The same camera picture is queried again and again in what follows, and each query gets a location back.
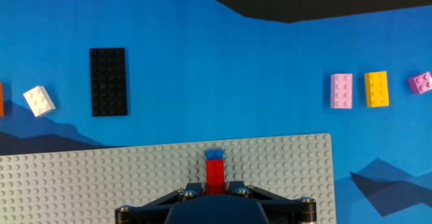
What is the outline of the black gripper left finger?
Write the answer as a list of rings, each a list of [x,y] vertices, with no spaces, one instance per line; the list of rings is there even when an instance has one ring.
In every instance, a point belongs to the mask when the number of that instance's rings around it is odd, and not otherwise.
[[[205,187],[205,183],[189,183],[144,206],[123,205],[114,210],[115,223],[164,223],[176,204],[204,196]]]

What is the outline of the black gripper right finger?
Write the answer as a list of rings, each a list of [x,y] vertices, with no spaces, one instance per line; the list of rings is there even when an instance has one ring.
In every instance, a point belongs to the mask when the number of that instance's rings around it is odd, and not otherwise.
[[[316,224],[317,202],[311,197],[288,199],[243,181],[227,181],[226,193],[253,200],[258,209],[247,207],[248,214],[264,217],[269,223]]]

